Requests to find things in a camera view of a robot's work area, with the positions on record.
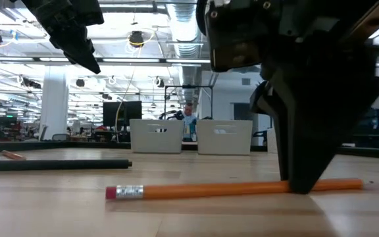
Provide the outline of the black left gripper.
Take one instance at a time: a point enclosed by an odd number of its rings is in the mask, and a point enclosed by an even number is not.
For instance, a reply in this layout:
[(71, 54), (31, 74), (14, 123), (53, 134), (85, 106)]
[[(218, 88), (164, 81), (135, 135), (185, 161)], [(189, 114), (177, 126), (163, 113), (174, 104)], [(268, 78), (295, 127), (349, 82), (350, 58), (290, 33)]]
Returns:
[(97, 0), (22, 0), (49, 35), (50, 42), (72, 63), (95, 74), (101, 69), (87, 37), (88, 26), (104, 23)]

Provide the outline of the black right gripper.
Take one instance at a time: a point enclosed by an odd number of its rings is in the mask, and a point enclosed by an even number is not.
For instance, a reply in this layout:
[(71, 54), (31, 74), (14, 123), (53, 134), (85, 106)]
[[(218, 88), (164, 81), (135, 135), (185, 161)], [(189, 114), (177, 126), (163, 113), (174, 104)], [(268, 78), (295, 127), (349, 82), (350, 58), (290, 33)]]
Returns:
[(276, 3), (276, 71), (267, 99), (280, 176), (308, 194), (379, 97), (379, 0)]

